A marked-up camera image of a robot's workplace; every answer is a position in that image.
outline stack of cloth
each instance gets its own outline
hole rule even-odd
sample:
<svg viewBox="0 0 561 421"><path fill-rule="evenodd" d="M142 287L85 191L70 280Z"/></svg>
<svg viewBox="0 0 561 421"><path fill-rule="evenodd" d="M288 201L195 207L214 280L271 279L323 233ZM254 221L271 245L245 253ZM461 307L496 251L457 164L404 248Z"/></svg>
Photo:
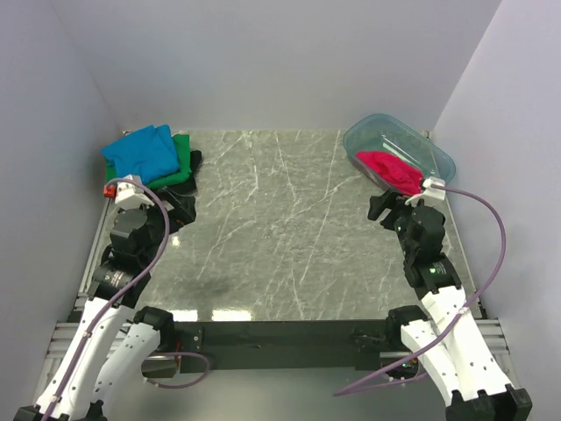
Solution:
<svg viewBox="0 0 561 421"><path fill-rule="evenodd" d="M102 149L106 181L138 175L150 189L175 186L182 194L196 189L200 151L191 151L188 134L172 137L169 125L149 125Z"/></svg>
<svg viewBox="0 0 561 421"><path fill-rule="evenodd" d="M383 151L360 151L357 158L401 193L409 196L421 193L423 173L399 157Z"/></svg>

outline red cloth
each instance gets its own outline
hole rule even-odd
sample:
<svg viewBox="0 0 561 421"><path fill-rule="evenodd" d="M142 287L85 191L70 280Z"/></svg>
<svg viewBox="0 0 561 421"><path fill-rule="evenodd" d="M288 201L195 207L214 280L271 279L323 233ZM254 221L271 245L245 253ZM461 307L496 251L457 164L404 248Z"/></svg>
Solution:
<svg viewBox="0 0 561 421"><path fill-rule="evenodd" d="M421 193L423 173L397 156L388 152L360 151L357 158L401 193L410 196Z"/></svg>

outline marble surface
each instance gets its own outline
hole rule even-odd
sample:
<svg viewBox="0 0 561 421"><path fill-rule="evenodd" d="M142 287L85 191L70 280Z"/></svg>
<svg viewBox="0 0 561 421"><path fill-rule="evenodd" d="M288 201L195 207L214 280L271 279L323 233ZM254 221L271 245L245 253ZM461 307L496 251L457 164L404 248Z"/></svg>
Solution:
<svg viewBox="0 0 561 421"><path fill-rule="evenodd" d="M169 240L138 308L176 320L332 320L418 303L397 237L366 218L382 190L347 160L343 132L189 134L204 158L197 219ZM444 251L471 294L448 204L440 211Z"/></svg>

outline gray wall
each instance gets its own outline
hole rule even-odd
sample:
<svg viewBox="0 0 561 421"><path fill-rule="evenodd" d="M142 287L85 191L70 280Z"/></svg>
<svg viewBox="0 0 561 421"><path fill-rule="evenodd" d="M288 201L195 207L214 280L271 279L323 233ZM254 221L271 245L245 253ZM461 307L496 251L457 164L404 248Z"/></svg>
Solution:
<svg viewBox="0 0 561 421"><path fill-rule="evenodd" d="M0 414L31 403L96 229L94 161L118 136L46 2L0 2Z"/></svg>
<svg viewBox="0 0 561 421"><path fill-rule="evenodd" d="M134 129L432 129L500 0L52 0Z"/></svg>
<svg viewBox="0 0 561 421"><path fill-rule="evenodd" d="M558 419L561 377L559 16L556 0L503 0L435 130L458 164L454 184L504 217L507 258L485 303L501 320L539 420ZM498 229L485 208L451 199L480 285L496 262Z"/></svg>

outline clear plastic bin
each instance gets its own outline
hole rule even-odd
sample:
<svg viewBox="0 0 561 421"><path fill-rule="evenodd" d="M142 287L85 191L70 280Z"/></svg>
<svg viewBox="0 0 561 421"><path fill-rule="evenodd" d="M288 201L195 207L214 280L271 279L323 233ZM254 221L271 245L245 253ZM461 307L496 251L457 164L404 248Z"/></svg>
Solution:
<svg viewBox="0 0 561 421"><path fill-rule="evenodd" d="M372 114L359 121L344 134L343 146L353 165L383 189L390 186L357 158L358 152L391 153L419 169L425 177L442 178L446 184L456 174L456 165L450 156L421 134L386 114Z"/></svg>

